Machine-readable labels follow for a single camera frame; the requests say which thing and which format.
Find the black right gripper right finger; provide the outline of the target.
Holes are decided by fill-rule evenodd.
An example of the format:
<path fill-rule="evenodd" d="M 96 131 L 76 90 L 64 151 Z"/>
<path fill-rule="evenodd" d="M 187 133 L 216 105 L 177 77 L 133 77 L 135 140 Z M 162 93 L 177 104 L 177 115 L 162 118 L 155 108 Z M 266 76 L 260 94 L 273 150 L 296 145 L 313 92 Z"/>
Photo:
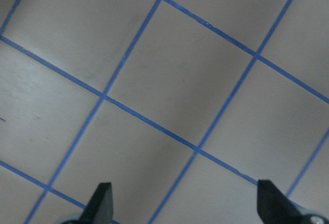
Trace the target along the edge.
<path fill-rule="evenodd" d="M 301 223 L 303 215 L 270 181 L 259 180 L 257 213 L 264 224 Z"/>

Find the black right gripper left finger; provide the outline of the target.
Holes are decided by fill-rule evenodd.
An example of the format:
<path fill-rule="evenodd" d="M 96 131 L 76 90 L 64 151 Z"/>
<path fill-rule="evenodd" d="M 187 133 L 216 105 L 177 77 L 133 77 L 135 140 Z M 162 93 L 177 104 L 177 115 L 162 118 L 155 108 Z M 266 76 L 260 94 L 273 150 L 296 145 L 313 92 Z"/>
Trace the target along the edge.
<path fill-rule="evenodd" d="M 103 182 L 98 184 L 77 223 L 112 223 L 113 215 L 112 184 Z"/>

